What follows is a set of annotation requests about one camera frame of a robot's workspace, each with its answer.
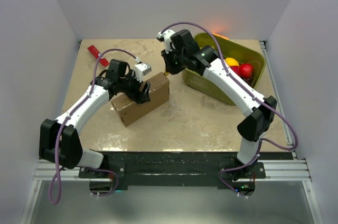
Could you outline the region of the brown cardboard express box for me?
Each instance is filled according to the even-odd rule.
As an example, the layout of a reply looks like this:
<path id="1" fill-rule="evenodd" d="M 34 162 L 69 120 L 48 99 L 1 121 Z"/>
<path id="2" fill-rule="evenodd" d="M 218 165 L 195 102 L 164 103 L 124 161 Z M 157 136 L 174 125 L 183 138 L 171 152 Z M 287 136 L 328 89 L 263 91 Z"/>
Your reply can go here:
<path id="1" fill-rule="evenodd" d="M 170 81 L 160 72 L 141 85 L 136 101 L 122 94 L 111 103 L 122 124 L 127 127 L 168 102 L 169 98 Z"/>

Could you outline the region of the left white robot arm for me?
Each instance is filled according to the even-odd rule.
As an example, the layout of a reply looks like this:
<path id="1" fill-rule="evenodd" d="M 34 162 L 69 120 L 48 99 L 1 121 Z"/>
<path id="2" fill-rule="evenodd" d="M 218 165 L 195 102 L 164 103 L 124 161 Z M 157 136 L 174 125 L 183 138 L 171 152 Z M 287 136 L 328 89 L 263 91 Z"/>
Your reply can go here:
<path id="1" fill-rule="evenodd" d="M 139 62 L 131 68 L 126 61 L 112 59 L 107 69 L 94 75 L 86 92 L 71 108 L 41 124 L 39 157 L 67 169 L 90 167 L 96 177 L 105 177 L 109 164 L 104 161 L 104 155 L 84 149 L 79 134 L 90 118 L 119 93 L 137 104 L 149 102 L 151 84 L 144 82 L 143 77 L 151 70 L 147 63 Z"/>

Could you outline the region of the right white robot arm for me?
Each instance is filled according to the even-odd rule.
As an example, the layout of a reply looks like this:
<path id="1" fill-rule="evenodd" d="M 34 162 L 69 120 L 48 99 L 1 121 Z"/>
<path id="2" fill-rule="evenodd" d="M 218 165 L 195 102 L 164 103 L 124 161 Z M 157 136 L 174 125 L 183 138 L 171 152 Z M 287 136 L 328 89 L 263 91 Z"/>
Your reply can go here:
<path id="1" fill-rule="evenodd" d="M 258 156 L 259 141 L 274 120 L 276 99 L 272 96 L 265 98 L 246 84 L 225 64 L 215 48 L 210 45 L 199 47 L 189 30 L 166 30 L 159 32 L 157 39 L 165 45 L 161 56 L 166 72 L 178 74 L 189 69 L 205 77 L 241 110 L 245 118 L 237 126 L 242 140 L 235 171 L 239 177 L 247 178 L 254 172 L 251 162 Z"/>

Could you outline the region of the yellow lemon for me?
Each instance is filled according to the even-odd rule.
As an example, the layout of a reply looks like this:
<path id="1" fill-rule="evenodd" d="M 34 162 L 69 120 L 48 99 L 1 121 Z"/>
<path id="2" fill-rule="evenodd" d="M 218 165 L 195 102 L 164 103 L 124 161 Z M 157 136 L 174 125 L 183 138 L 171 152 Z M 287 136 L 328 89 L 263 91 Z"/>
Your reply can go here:
<path id="1" fill-rule="evenodd" d="M 232 67 L 232 66 L 239 66 L 239 62 L 236 59 L 234 59 L 234 58 L 227 57 L 227 58 L 225 58 L 225 62 L 230 67 Z"/>

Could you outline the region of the pink dragon fruit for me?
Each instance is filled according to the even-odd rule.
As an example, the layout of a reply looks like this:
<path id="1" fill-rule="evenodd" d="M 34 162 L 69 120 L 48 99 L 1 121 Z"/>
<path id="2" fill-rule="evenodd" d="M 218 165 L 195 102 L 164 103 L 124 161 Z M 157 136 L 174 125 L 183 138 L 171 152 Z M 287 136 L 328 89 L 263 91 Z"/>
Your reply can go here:
<path id="1" fill-rule="evenodd" d="M 240 76 L 239 66 L 231 66 L 230 68 L 236 75 Z"/>

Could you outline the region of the red apple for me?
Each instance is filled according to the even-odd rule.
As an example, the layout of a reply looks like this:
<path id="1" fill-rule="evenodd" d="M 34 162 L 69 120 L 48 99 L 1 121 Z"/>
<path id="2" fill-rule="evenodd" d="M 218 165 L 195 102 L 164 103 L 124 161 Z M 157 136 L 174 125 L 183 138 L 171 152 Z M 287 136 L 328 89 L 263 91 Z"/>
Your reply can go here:
<path id="1" fill-rule="evenodd" d="M 241 78 L 249 79 L 254 73 L 254 67 L 249 63 L 243 63 L 239 66 L 239 72 Z"/>

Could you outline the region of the small dark red grapes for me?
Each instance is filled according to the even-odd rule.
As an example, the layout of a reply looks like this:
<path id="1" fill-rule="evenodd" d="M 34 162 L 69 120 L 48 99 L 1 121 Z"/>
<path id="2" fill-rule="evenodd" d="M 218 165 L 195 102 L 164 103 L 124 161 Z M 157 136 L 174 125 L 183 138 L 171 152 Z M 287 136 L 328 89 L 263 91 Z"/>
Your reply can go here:
<path id="1" fill-rule="evenodd" d="M 253 86 L 253 78 L 243 78 L 243 81 L 247 84 L 247 85 L 249 85 L 250 87 L 252 87 Z"/>

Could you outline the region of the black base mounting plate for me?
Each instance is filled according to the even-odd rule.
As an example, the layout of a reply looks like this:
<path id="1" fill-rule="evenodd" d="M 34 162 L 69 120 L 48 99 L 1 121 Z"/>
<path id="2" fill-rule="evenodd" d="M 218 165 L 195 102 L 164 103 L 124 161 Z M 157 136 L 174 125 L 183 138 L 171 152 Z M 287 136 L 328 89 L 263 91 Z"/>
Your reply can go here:
<path id="1" fill-rule="evenodd" d="M 256 179 L 266 177 L 264 161 L 289 161 L 291 153 L 261 152 L 249 167 L 241 166 L 235 152 L 105 152 L 99 171 L 84 169 L 81 179 L 90 179 L 92 193 L 111 188 L 127 190 L 130 186 L 195 186 L 254 192 Z"/>

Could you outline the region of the aluminium rail frame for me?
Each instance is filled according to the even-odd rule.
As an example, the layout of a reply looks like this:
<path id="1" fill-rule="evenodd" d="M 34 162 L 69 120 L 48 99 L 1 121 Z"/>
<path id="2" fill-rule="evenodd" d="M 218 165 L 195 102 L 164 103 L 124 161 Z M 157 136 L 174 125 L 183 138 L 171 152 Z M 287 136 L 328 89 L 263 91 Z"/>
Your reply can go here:
<path id="1" fill-rule="evenodd" d="M 273 82 L 270 79 L 265 57 L 261 48 L 264 44 L 257 40 L 227 40 L 217 37 L 220 44 L 229 44 L 231 47 L 224 51 L 228 55 L 239 48 L 257 53 L 256 59 L 249 59 L 255 66 L 262 69 L 261 76 L 255 76 L 255 88 L 263 94 L 275 95 Z M 64 109 L 70 107 L 71 102 L 80 97 L 80 90 L 85 89 L 85 79 L 92 72 L 81 69 L 85 62 L 90 68 L 93 59 L 85 46 L 94 44 L 100 49 L 107 48 L 113 44 L 126 44 L 127 49 L 133 48 L 132 53 L 142 44 L 148 51 L 138 56 L 145 59 L 154 68 L 150 77 L 163 70 L 158 53 L 162 49 L 160 43 L 150 39 L 113 40 L 113 39 L 87 39 L 82 40 L 76 66 L 71 77 Z M 237 133 L 237 123 L 243 117 L 240 110 L 232 104 L 228 105 L 214 99 L 213 97 L 199 92 L 184 82 L 181 74 L 170 76 L 170 98 L 165 104 L 159 106 L 148 115 L 125 127 L 112 104 L 106 103 L 88 121 L 79 138 L 83 148 L 90 148 L 96 152 L 236 152 L 240 145 L 240 136 Z M 292 160 L 289 161 L 264 161 L 266 177 L 260 180 L 271 181 L 307 181 L 311 180 L 305 160 L 298 160 L 296 154 L 291 153 Z"/>

